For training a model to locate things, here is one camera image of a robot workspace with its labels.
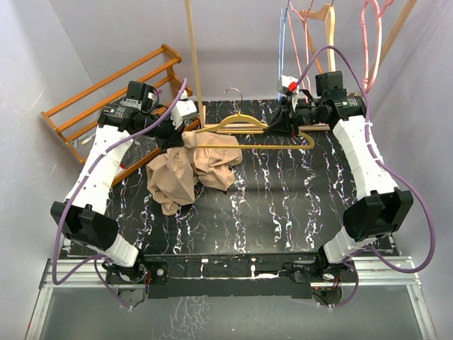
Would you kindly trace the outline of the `beige t shirt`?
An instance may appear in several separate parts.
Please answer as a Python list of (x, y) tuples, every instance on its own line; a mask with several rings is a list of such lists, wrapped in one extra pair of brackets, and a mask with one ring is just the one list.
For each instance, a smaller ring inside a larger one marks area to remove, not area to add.
[(235, 182), (231, 167), (243, 160), (232, 135), (192, 131), (182, 138), (183, 146), (168, 149), (146, 165), (147, 189), (167, 216), (195, 202), (197, 183), (227, 191)]

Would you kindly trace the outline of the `gold yellow hanger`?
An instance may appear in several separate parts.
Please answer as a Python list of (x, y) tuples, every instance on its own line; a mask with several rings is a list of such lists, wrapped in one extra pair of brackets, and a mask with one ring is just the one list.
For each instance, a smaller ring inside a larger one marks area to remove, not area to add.
[[(257, 118), (251, 115), (245, 115), (241, 112), (235, 113), (223, 119), (216, 125), (206, 125), (205, 127), (195, 131), (196, 134), (203, 132), (213, 132), (217, 134), (230, 134), (230, 135), (263, 135), (265, 130), (269, 127), (268, 124), (262, 123)], [(238, 145), (223, 145), (223, 144), (207, 144), (198, 147), (205, 149), (313, 149), (315, 146), (314, 139), (304, 132), (299, 132), (299, 137), (303, 137), (308, 141), (307, 145), (291, 145), (291, 144), (238, 144)]]

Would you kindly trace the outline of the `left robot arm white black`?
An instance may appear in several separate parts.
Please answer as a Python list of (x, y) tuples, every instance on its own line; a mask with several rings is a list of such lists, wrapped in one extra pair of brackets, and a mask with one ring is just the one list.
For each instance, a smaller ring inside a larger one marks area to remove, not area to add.
[(145, 277), (146, 265), (138, 260), (138, 248), (120, 234), (117, 221), (105, 212), (110, 188), (134, 141), (150, 137), (164, 144), (173, 142), (183, 131), (185, 116), (196, 111), (184, 87), (162, 114), (157, 113), (160, 108), (159, 92), (138, 81), (128, 84), (125, 96), (102, 107), (91, 150), (77, 181), (65, 199), (53, 202), (50, 209), (57, 224), (54, 260), (61, 240), (66, 238), (121, 267), (122, 275), (132, 283)]

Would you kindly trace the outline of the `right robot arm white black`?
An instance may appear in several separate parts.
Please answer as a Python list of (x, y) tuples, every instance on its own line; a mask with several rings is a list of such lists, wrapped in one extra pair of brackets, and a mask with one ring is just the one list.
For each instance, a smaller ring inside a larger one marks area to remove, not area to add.
[(331, 281), (340, 274), (340, 263), (368, 244), (399, 230), (413, 204), (410, 191), (402, 191), (378, 164), (378, 152), (365, 132), (367, 107), (359, 96), (348, 95), (339, 71), (316, 75), (316, 95), (297, 85), (292, 76), (277, 83), (282, 94), (277, 115), (266, 135), (295, 135), (300, 127), (324, 123), (340, 143), (355, 181), (356, 201), (343, 213), (340, 231), (322, 247), (316, 275)]

